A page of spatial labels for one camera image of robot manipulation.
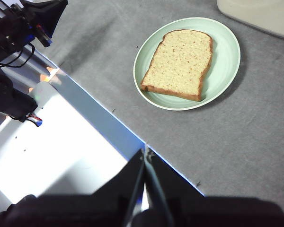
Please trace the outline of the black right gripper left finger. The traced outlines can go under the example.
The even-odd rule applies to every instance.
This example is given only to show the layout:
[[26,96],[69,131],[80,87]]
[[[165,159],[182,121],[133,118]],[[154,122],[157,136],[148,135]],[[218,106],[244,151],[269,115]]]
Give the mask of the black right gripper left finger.
[[92,194],[28,195],[0,213],[4,227],[121,227],[142,190],[144,162],[137,151]]

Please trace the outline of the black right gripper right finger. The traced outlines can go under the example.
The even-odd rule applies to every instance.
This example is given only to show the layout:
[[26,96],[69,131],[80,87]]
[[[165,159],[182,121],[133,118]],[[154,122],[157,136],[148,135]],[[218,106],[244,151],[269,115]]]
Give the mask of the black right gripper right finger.
[[158,179],[153,158],[144,152],[144,166],[151,186],[152,208],[148,220],[160,227],[284,227],[284,212],[275,203],[249,197],[179,195],[168,199]]

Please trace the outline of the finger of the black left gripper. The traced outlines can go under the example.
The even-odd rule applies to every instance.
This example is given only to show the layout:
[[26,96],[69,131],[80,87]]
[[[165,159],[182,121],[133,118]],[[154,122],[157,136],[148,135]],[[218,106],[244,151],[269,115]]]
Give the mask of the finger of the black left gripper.
[[52,16],[55,13],[59,12],[59,1],[50,0],[45,2],[33,3],[27,0],[23,1],[23,6],[30,12],[35,13],[39,16]]
[[52,16],[45,16],[45,17],[36,15],[37,25],[39,25],[44,30],[45,34],[49,38],[52,38],[55,28],[58,24],[58,21],[64,9],[66,8],[67,4],[68,4],[67,0],[59,0],[59,5],[60,5],[59,12],[55,13]]

